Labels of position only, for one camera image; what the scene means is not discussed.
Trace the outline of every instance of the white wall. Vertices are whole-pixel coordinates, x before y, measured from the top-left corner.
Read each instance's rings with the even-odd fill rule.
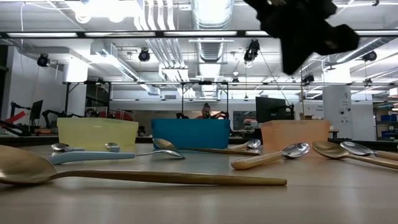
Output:
[[[1,118],[10,117],[10,103],[14,101],[21,106],[32,106],[35,101],[43,100],[42,112],[45,110],[63,111],[65,106],[66,86],[62,84],[63,72],[56,69],[40,68],[37,61],[21,55],[15,47],[9,48],[6,77],[6,88],[2,101]],[[29,116],[25,116],[16,123],[28,124]],[[43,117],[40,125],[44,126]]]

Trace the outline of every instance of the fluorescent light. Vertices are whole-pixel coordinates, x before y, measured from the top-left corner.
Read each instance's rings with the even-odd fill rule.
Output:
[[[155,32],[85,32],[87,37],[154,37]]]
[[[246,36],[270,36],[265,31],[246,31]]]
[[[138,82],[112,82],[112,85],[138,85]]]
[[[145,82],[148,85],[179,85],[180,82]]]
[[[188,40],[190,43],[233,43],[234,40],[214,40],[214,39],[191,39]]]
[[[36,37],[77,37],[77,34],[74,32],[38,32],[38,33],[7,33],[9,37],[12,38],[36,38]]]
[[[236,36],[236,31],[220,30],[220,31],[167,31],[164,32],[166,37],[169,36]]]
[[[391,30],[356,30],[358,35],[398,35],[398,29]]]

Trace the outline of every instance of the blue bowl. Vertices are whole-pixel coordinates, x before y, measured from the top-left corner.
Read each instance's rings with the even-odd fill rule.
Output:
[[[225,149],[229,140],[228,119],[153,119],[153,138],[168,140],[179,149]]]

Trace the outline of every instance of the ceiling duct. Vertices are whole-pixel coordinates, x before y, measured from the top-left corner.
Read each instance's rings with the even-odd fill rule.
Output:
[[[147,80],[139,79],[138,73],[132,69],[125,61],[118,58],[118,49],[114,44],[105,44],[101,40],[96,40],[91,44],[91,54],[102,55],[106,63],[110,63],[117,68],[123,75],[129,77],[135,82],[147,82]],[[148,95],[160,95],[160,89],[152,85],[140,85],[148,92]]]
[[[196,30],[222,30],[227,29],[231,23],[234,0],[191,0],[191,5],[193,26]],[[216,78],[220,74],[221,65],[216,62],[219,62],[223,56],[224,45],[222,42],[197,43],[199,61],[211,63],[198,66],[200,75],[205,78]],[[214,95],[206,91],[203,91],[203,94]]]

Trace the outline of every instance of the yellow bowl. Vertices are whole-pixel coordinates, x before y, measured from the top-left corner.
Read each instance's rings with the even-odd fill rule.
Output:
[[[106,118],[59,118],[59,140],[86,151],[107,151],[105,144],[119,144],[121,152],[134,152],[138,122]]]

